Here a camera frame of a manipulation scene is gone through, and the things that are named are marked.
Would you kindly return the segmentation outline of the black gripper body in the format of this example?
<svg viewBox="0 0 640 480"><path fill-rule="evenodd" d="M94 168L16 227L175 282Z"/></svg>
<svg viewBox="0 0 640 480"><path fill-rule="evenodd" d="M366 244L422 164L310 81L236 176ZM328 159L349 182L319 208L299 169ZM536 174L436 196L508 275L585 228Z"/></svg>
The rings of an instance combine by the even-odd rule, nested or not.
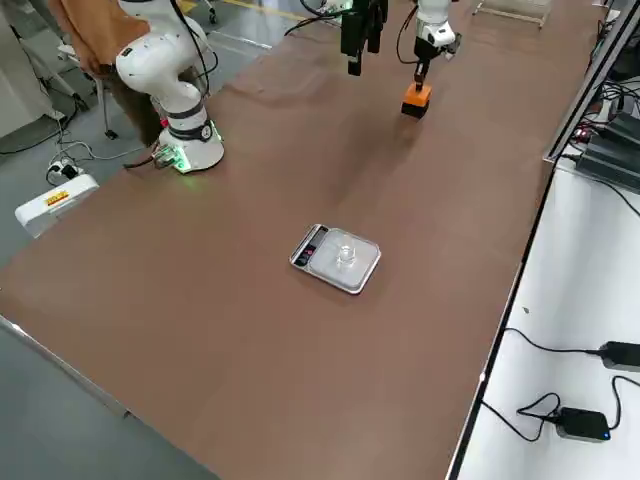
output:
<svg viewBox="0 0 640 480"><path fill-rule="evenodd" d="M374 22L385 23L388 18L387 0L347 1L341 10L343 15L356 15Z"/></svg>
<svg viewBox="0 0 640 480"><path fill-rule="evenodd" d="M414 55L418 63L428 64L436 57L436 47L428 40L417 36L414 42Z"/></svg>

